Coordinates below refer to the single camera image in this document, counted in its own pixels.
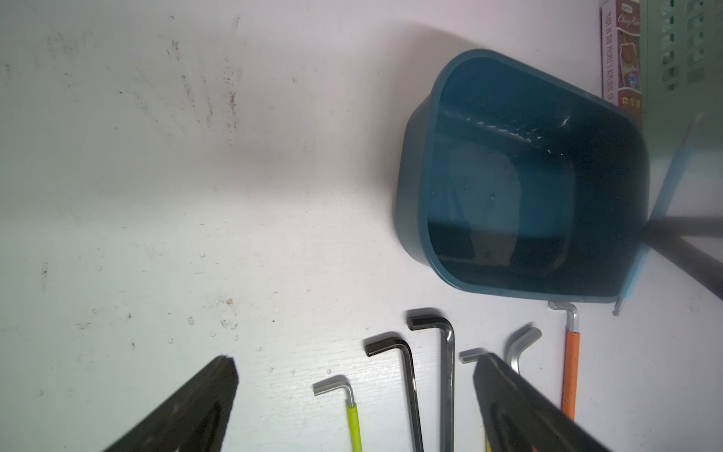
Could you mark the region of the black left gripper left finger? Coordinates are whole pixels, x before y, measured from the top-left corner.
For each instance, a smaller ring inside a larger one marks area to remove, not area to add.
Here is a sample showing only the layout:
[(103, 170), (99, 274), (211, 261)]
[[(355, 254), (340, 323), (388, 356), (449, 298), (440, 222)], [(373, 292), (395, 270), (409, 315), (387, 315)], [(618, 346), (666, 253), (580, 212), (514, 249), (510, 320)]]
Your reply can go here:
[(220, 355), (147, 415), (109, 451), (220, 451), (239, 383)]

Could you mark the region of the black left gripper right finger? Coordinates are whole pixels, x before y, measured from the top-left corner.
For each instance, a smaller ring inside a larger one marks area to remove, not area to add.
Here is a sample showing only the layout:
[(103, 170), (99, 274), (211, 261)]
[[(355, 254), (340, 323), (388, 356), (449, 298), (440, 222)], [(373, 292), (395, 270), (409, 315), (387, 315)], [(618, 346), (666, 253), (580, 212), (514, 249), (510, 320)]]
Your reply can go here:
[(474, 389), (493, 451), (606, 451), (501, 358), (477, 358)]

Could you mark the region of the orange handled hex key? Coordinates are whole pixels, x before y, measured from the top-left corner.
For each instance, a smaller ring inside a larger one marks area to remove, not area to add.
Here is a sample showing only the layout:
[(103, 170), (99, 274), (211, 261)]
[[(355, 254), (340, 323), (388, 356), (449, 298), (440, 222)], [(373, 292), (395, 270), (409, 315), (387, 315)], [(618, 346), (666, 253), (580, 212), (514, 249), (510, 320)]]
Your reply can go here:
[(577, 308), (570, 302), (549, 301), (548, 307), (555, 311), (563, 311), (567, 315), (561, 410), (568, 418), (574, 420), (581, 343), (579, 314)]

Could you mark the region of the red handled hex key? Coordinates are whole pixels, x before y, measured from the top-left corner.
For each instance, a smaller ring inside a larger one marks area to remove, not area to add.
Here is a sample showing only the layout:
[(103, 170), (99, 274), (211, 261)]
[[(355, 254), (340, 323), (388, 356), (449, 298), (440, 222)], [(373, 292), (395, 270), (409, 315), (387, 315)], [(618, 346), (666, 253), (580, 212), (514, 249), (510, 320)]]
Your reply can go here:
[(541, 338), (542, 331), (534, 326), (529, 326), (513, 335), (506, 347), (505, 360), (515, 373), (521, 373), (520, 358), (522, 354)]

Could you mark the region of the long black hex key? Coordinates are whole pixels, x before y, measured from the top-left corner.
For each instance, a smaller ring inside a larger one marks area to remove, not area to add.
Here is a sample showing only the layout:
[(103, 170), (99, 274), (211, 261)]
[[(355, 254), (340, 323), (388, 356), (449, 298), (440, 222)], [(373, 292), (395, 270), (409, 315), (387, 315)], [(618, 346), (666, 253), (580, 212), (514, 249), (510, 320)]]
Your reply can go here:
[(456, 376), (454, 327), (441, 314), (410, 314), (407, 325), (411, 331), (438, 329), (441, 332), (440, 450), (453, 451), (455, 447)]

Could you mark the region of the short black hex key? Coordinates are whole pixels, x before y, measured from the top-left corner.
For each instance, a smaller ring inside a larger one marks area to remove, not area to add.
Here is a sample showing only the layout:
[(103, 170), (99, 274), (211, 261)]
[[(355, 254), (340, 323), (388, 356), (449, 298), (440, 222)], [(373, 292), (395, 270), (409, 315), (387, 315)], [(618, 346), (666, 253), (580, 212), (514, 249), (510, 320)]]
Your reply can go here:
[(404, 384), (410, 416), (410, 431), (412, 432), (412, 447), (414, 451), (422, 452), (424, 450), (424, 440), (412, 349), (405, 339), (395, 334), (371, 342), (367, 341), (365, 343), (365, 354), (367, 357), (376, 356), (390, 350), (399, 350), (401, 354)]

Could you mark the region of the teal plastic storage box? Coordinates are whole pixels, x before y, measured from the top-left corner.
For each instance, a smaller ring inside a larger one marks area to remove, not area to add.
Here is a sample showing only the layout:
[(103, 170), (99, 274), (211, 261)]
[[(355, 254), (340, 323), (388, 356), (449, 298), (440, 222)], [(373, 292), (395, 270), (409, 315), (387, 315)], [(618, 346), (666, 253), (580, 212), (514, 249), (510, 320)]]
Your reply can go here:
[(633, 283), (650, 160), (634, 120), (491, 50), (456, 56), (410, 115), (395, 196), (406, 253), (458, 290), (612, 303)]

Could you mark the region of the red pencil box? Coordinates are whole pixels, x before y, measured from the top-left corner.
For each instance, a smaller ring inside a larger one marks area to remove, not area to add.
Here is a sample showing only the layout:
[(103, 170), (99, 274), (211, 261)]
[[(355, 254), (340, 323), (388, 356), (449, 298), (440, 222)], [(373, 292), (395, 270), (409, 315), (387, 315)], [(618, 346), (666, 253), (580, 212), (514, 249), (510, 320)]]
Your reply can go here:
[(642, 125), (640, 2), (601, 1), (600, 28), (602, 97)]

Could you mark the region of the mint green file organizer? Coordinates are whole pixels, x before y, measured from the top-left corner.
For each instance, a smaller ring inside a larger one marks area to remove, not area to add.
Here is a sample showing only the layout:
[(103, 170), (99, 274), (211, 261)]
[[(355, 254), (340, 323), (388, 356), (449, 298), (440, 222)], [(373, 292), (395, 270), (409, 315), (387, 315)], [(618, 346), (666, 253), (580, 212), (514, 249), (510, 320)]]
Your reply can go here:
[(670, 156), (702, 116), (693, 144), (722, 148), (722, 3), (643, 1), (643, 134), (652, 158)]

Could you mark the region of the green handled hex key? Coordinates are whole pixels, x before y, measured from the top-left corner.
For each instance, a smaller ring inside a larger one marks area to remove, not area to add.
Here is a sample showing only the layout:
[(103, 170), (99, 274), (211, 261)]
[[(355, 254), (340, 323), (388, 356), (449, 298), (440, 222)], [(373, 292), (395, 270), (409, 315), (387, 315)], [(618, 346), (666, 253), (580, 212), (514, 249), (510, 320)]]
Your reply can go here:
[(348, 414), (352, 451), (363, 452), (358, 405), (348, 378), (344, 375), (336, 375), (313, 384), (313, 391), (316, 397), (331, 393), (335, 390), (344, 390), (346, 393), (346, 413)]

